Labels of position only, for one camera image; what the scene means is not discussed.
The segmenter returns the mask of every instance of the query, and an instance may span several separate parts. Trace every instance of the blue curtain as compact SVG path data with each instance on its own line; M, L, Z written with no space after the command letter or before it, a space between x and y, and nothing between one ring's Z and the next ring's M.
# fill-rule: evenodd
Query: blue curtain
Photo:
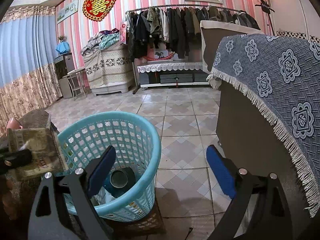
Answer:
M54 62L55 15L33 15L0 24L0 88Z
M20 118L62 96L55 8L35 6L7 12L0 24L0 135L10 117Z

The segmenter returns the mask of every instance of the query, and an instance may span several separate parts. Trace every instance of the laundry basket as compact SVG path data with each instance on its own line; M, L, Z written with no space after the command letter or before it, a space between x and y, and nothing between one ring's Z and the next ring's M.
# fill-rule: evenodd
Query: laundry basket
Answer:
M100 217L131 222L146 216L155 201L155 175L161 156L159 135L145 118L126 112L105 112L91 115L69 126L58 135L67 160L67 175L76 168L84 168L90 160L99 158L112 145L116 161L111 171L131 167L136 184L125 194L106 202L108 192L102 188L94 198ZM76 214L70 195L66 195L68 211Z

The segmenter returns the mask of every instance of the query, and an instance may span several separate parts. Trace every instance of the pink striped wallpaper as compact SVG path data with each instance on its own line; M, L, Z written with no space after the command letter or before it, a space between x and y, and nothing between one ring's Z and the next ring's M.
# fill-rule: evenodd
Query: pink striped wallpaper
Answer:
M58 12L65 4L73 0L65 0L56 7ZM223 6L238 10L247 11L254 17L261 30L269 34L267 26L267 15L262 12L260 7L255 7L259 2L257 0L222 0ZM81 49L87 44L90 37L94 36L96 32L102 30L112 30L113 28L119 29L119 24L127 10L135 8L148 7L154 5L164 4L178 4L178 3L196 3L196 4L209 4L207 2L190 2L184 0L116 0L115 5L101 22L95 22L86 18L82 12L82 4L84 0L79 0L78 12L68 17L61 23L57 24L57 36L65 35L67 42L70 44L73 60L76 68L84 66Z

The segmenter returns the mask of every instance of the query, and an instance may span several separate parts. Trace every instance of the small table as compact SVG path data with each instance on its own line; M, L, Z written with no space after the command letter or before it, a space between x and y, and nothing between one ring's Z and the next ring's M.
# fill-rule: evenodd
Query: small table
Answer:
M84 91L85 85L84 85L84 80L83 80L83 76L82 76L83 71L85 71L85 67L72 70L72 71L68 72L67 75L63 76L64 78L65 77L68 78L68 82L69 82L69 85L71 88L73 100L75 100L77 95L79 95L81 93L81 90L84 93L84 96L85 97L87 96Z

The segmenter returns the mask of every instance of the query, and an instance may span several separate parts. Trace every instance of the heart-shaped ornament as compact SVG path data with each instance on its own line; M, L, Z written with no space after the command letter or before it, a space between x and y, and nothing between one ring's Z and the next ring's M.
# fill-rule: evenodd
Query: heart-shaped ornament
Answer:
M116 0L85 0L82 6L84 15L93 21L102 21Z

